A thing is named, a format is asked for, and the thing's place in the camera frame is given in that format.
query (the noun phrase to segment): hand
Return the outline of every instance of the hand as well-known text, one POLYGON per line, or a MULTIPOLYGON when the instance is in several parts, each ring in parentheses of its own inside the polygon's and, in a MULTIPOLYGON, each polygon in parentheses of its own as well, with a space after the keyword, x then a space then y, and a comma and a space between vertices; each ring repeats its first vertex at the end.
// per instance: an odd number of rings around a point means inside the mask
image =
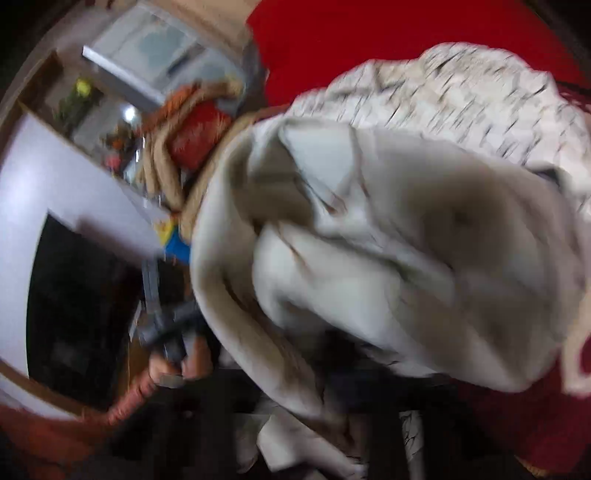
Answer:
POLYGON ((155 384, 160 383, 163 375, 178 375, 180 372, 172 363, 166 360, 159 353, 152 353, 150 355, 150 362, 148 364, 148 375, 155 384))
POLYGON ((181 367, 183 377, 187 380, 203 378, 212 372, 212 356, 205 337, 197 335, 181 367))

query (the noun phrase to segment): patterned fabric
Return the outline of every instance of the patterned fabric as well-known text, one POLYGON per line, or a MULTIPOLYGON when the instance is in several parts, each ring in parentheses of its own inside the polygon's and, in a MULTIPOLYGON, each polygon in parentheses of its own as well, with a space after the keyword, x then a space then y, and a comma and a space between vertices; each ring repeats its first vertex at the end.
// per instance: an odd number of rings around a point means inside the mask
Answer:
POLYGON ((423 425, 417 410, 402 411, 399 414, 402 423, 402 441, 409 463, 419 450, 423 448, 423 425))
POLYGON ((583 112, 591 113, 591 90, 572 83, 557 82, 556 85, 565 100, 583 112))
POLYGON ((579 206, 591 196, 582 112, 558 94, 550 74, 506 50, 441 44, 416 60, 371 60, 299 96, 287 115, 449 140, 530 169, 553 165, 569 174, 579 206))
POLYGON ((197 170, 230 123, 232 117, 218 110, 214 101, 196 105, 178 133, 168 142, 170 157, 175 165, 197 170))

